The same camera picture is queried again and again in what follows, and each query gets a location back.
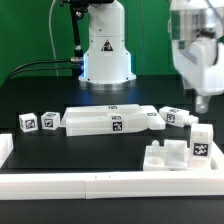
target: warning label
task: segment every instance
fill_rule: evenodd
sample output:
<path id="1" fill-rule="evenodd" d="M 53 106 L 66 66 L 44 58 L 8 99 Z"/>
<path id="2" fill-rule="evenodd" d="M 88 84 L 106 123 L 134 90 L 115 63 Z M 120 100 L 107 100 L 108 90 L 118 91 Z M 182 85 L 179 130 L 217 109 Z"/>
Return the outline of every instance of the warning label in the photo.
<path id="1" fill-rule="evenodd" d="M 101 51 L 114 51 L 109 40 L 106 41 Z"/>

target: black tabletop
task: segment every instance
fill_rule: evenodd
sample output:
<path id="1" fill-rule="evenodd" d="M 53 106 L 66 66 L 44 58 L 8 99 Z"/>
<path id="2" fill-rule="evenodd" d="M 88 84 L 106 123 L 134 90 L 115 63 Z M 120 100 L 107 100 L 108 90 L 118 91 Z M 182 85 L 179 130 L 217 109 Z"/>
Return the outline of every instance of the black tabletop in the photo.
<path id="1" fill-rule="evenodd" d="M 66 137 L 65 129 L 42 130 L 40 117 L 68 106 L 139 104 L 194 112 L 193 91 L 184 94 L 179 76 L 138 76 L 136 86 L 114 92 L 81 88 L 71 77 L 15 78 L 0 88 L 0 133 L 12 133 L 15 148 L 5 173 L 141 171 L 146 145 L 153 140 L 187 140 L 190 127 L 163 131 Z M 211 99 L 200 123 L 214 128 L 223 147 L 223 96 Z M 34 113 L 39 130 L 23 133 L 18 116 Z M 0 223 L 222 223 L 224 197 L 156 197 L 100 200 L 0 201 Z"/>

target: white plastic frame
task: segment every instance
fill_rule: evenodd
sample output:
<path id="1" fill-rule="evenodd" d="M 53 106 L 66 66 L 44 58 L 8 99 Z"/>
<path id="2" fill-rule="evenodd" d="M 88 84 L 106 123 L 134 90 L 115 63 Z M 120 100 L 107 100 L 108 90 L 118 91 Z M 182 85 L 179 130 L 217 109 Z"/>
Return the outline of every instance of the white plastic frame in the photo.
<path id="1" fill-rule="evenodd" d="M 1 174 L 0 200 L 224 195 L 224 155 L 212 147 L 212 171 Z"/>

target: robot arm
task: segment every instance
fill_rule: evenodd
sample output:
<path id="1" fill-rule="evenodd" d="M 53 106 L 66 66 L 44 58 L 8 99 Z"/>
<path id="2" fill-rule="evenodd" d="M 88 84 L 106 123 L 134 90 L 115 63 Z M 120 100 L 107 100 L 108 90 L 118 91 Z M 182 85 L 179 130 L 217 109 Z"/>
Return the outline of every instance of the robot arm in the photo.
<path id="1" fill-rule="evenodd" d="M 118 0 L 61 0 L 70 4 L 74 31 L 73 63 L 83 66 L 80 85 L 96 90 L 117 90 L 131 86 L 131 55 L 125 47 L 125 10 Z M 77 20 L 89 17 L 89 49 L 83 55 Z"/>
<path id="2" fill-rule="evenodd" d="M 185 89 L 195 89 L 196 112 L 224 92 L 223 0 L 172 0 L 170 33 L 173 61 Z"/>

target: small white cube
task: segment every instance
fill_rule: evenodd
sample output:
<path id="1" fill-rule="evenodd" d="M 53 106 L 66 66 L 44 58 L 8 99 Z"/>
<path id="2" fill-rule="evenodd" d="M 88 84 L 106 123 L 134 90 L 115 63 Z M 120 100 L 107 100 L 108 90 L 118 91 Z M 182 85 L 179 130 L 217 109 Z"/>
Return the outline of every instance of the small white cube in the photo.
<path id="1" fill-rule="evenodd" d="M 42 128 L 56 130 L 60 125 L 60 113 L 46 112 L 41 116 Z"/>
<path id="2" fill-rule="evenodd" d="M 37 117 L 33 113 L 19 115 L 19 123 L 23 132 L 38 130 Z"/>

